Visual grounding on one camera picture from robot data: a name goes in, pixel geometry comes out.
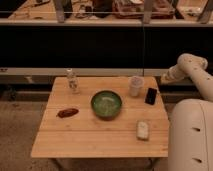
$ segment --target green bowl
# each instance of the green bowl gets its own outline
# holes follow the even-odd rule
[[[111,120],[120,112],[122,101],[115,92],[103,90],[92,97],[91,106],[98,117],[104,120]]]

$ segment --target dark wall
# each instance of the dark wall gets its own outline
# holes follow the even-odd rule
[[[213,28],[0,27],[0,67],[168,68],[182,53],[213,62]]]

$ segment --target bottle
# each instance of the bottle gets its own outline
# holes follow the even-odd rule
[[[78,79],[73,69],[67,69],[67,79],[72,92],[78,93]]]

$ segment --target floor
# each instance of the floor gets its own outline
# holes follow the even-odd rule
[[[0,98],[0,171],[57,171],[48,159],[30,157],[49,91],[3,91]],[[174,104],[167,104],[172,110]],[[147,159],[60,159],[72,171],[143,171]],[[155,171],[167,171],[161,159]]]

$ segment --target white cup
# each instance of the white cup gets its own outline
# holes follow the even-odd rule
[[[129,84],[129,94],[132,97],[137,97],[140,93],[141,87],[143,84],[143,80],[139,76],[132,76]]]

